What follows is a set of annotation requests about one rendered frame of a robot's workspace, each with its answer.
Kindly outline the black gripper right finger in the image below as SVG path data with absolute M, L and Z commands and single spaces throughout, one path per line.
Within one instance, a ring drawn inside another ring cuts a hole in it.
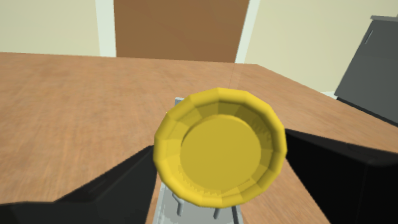
M 285 128 L 290 168 L 330 224 L 398 224 L 398 153 Z

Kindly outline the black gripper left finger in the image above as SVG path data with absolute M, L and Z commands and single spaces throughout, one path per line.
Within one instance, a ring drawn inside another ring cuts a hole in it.
M 54 202 L 0 204 L 0 224 L 145 224 L 156 185 L 150 145 Z

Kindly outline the yellow plate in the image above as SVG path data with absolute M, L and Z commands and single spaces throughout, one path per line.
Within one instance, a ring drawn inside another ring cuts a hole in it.
M 264 193 L 287 154 L 271 106 L 247 91 L 213 88 L 170 109 L 154 135 L 162 183 L 197 207 L 225 209 Z

